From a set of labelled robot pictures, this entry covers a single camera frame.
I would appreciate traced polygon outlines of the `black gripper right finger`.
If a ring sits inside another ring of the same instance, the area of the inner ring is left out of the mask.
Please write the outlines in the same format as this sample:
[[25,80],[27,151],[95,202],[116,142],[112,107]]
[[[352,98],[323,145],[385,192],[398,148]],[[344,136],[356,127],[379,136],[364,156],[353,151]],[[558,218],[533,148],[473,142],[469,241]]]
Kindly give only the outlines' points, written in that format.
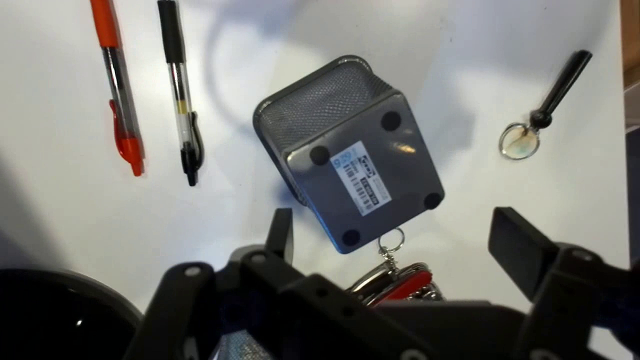
[[518,291],[532,301],[559,248],[518,210],[498,206],[491,213],[487,253]]

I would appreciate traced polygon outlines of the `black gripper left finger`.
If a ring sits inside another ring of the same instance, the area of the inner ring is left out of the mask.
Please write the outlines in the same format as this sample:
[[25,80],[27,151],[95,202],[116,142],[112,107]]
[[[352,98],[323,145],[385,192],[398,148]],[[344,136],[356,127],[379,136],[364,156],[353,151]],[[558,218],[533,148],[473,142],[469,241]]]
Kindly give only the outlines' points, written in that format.
[[293,214],[289,209],[275,209],[265,236],[265,255],[285,264],[293,259]]

